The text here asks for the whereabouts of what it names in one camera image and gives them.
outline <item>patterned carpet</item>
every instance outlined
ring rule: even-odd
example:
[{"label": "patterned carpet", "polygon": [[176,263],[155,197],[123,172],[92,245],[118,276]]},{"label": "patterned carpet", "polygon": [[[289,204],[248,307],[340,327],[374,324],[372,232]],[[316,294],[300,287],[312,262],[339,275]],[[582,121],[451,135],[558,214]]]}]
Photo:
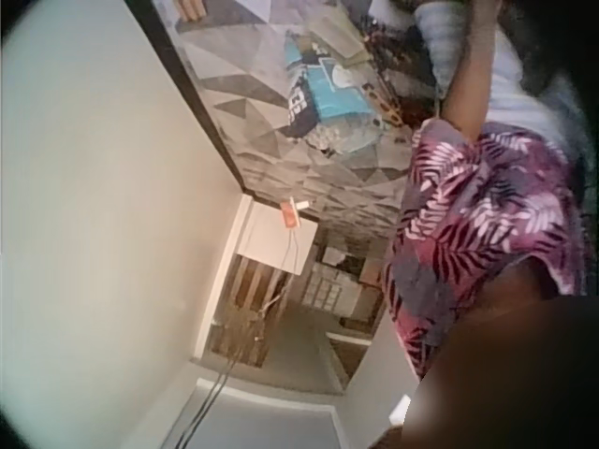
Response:
[{"label": "patterned carpet", "polygon": [[281,133],[288,125],[285,33],[305,33],[314,9],[335,0],[204,0],[182,22],[172,0],[154,0],[173,46],[245,186],[269,201],[310,200],[308,213],[349,239],[386,237],[399,213],[411,132],[325,157]]}]

